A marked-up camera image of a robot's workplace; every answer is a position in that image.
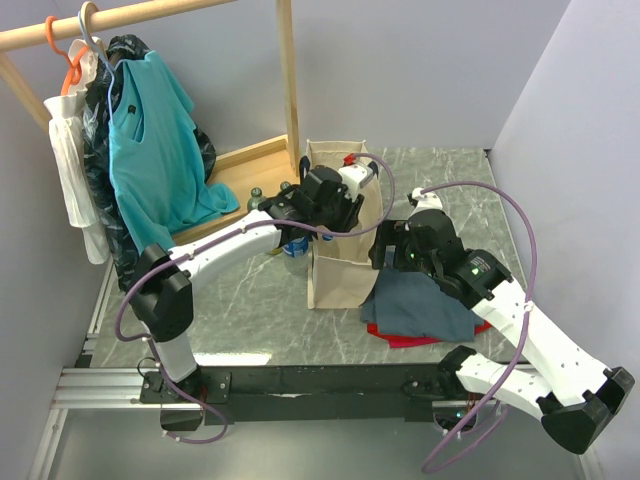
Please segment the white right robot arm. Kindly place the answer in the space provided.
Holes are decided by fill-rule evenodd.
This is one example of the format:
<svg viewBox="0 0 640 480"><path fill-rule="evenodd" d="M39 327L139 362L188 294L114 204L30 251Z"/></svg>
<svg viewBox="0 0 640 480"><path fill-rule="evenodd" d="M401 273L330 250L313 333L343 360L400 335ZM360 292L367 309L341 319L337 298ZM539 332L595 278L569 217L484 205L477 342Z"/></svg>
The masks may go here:
<svg viewBox="0 0 640 480"><path fill-rule="evenodd" d="M565 450L585 453L619 412L635 379L624 368L609 368L572 341L538 307L491 253L467 249L451 219L440 209L423 209L407 220L385 220L369 257L383 266L388 248L401 272L429 276L449 297L487 321L511 344L523 344L534 372L510 372L475 350L460 346L440 362L438 385L450 398L467 391L493 398L540 420Z"/></svg>

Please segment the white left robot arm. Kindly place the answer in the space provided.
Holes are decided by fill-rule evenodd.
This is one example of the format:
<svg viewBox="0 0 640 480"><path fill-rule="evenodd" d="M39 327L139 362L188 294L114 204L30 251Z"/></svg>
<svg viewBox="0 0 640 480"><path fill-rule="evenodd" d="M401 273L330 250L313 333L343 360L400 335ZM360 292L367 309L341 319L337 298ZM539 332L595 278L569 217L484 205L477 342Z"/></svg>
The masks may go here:
<svg viewBox="0 0 640 480"><path fill-rule="evenodd" d="M200 240L171 250L158 244L144 250L126 301L144 326L142 337L173 399L189 401L201 389L201 368L187 334L195 292L230 267L278 247L296 248L323 235L337 239L368 232L358 216L364 189L377 177L374 163L350 155L339 169L311 168L300 183Z"/></svg>

